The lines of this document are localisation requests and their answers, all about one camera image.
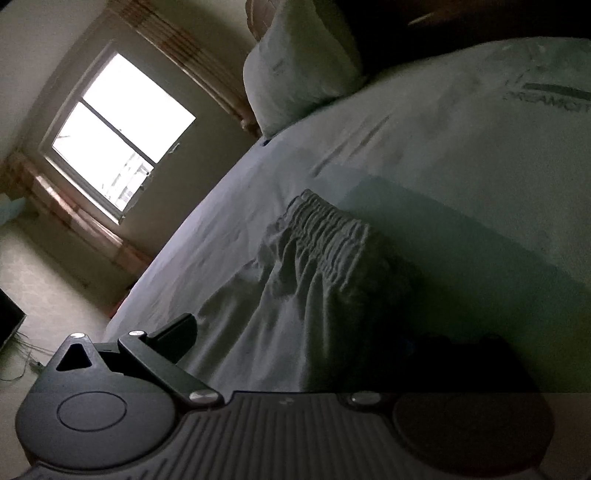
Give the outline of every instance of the ribbed black surface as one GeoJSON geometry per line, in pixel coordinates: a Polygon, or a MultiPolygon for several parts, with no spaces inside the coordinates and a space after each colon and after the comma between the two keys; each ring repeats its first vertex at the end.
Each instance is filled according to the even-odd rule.
{"type": "Polygon", "coordinates": [[[90,475],[38,466],[23,478],[417,478],[414,463],[401,461],[397,452],[400,447],[380,416],[350,411],[334,394],[236,394],[220,410],[185,416],[167,444],[134,466],[90,475]]]}

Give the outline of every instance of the striped curtain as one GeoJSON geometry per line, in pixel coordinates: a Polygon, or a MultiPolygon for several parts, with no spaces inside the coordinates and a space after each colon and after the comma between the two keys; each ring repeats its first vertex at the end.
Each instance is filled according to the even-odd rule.
{"type": "Polygon", "coordinates": [[[107,8],[189,75],[238,119],[245,131],[261,136],[242,81],[200,47],[187,31],[164,18],[148,0],[109,0],[107,8]]]}
{"type": "Polygon", "coordinates": [[[152,258],[86,213],[64,194],[22,152],[13,152],[0,172],[3,187],[11,198],[25,197],[35,209],[72,230],[92,248],[136,278],[152,258]]]}

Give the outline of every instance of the window pane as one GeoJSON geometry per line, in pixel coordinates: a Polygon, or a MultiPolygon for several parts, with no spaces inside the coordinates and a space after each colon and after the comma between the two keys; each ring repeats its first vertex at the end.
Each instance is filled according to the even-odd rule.
{"type": "Polygon", "coordinates": [[[95,79],[84,100],[155,162],[195,120],[119,54],[95,79]]]}
{"type": "Polygon", "coordinates": [[[53,148],[119,210],[152,171],[152,165],[81,103],[72,110],[53,148]]]}

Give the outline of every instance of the mattress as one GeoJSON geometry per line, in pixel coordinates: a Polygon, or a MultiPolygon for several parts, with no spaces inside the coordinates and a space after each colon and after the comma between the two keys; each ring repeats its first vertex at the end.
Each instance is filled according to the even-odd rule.
{"type": "MultiPolygon", "coordinates": [[[[304,189],[374,225],[422,280],[416,334],[508,340],[545,391],[591,391],[591,42],[482,44],[384,72],[258,141],[180,226],[106,329],[153,331],[253,259],[304,189]]],[[[225,345],[197,316],[179,365],[225,345]]]]}

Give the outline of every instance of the white pillow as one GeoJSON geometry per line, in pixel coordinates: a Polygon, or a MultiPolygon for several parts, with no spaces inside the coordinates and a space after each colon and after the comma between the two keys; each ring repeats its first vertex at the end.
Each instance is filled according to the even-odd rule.
{"type": "Polygon", "coordinates": [[[355,39],[332,0],[284,0],[243,75],[265,138],[364,81],[355,39]]]}

